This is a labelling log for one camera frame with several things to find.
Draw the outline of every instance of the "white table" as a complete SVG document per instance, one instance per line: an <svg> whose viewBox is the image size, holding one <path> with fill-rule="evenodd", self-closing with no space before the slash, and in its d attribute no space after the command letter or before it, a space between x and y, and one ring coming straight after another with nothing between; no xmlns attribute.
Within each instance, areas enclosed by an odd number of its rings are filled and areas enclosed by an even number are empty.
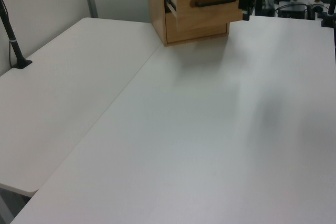
<svg viewBox="0 0 336 224"><path fill-rule="evenodd" d="M32 196L161 41L151 24L83 19L0 77L0 188Z"/></svg>
<svg viewBox="0 0 336 224"><path fill-rule="evenodd" d="M13 224L334 223L335 84L319 22L161 46Z"/></svg>

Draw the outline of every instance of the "wooden cabinet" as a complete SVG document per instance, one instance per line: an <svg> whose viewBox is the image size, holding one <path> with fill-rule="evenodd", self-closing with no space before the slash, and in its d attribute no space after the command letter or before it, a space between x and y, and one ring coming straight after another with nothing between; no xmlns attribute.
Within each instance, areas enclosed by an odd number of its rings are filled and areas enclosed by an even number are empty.
<svg viewBox="0 0 336 224"><path fill-rule="evenodd" d="M152 24L165 46L229 34L242 20L239 0L149 0Z"/></svg>

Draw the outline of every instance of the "microphone stand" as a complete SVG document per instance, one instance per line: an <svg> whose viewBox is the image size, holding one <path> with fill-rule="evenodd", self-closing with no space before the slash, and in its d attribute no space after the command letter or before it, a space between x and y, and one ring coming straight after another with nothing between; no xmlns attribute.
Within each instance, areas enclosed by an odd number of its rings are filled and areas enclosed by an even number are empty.
<svg viewBox="0 0 336 224"><path fill-rule="evenodd" d="M14 31L12 29L12 26L10 25L7 8L6 8L6 5L5 5L3 0L0 0L0 17L1 17L2 23L4 24L4 27L6 29L6 32L7 32L8 38L9 38L9 42L11 43L12 48L14 50L14 53L16 55L17 62L13 66L13 68L24 69L29 64L31 64L32 61L31 60L26 60L21 53L21 50L20 50L19 44L16 40Z"/></svg>

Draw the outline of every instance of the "open drawer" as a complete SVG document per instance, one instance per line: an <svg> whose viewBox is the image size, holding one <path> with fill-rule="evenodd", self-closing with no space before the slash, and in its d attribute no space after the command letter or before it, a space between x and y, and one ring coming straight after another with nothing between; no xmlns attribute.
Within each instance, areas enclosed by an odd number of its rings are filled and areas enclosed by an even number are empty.
<svg viewBox="0 0 336 224"><path fill-rule="evenodd" d="M243 19L239 0L165 0L178 31L224 25Z"/></svg>

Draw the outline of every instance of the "drawer handle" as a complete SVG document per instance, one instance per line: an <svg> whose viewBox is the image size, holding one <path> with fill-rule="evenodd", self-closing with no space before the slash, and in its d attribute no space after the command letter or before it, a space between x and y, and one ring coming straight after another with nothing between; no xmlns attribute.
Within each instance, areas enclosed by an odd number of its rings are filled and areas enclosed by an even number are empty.
<svg viewBox="0 0 336 224"><path fill-rule="evenodd" d="M209 3L200 3L196 1L195 5L197 7L206 7L206 6L212 6L212 5L221 5L221 4L228 4L236 2L237 0L221 0L221 1L215 1L215 2L209 2Z"/></svg>

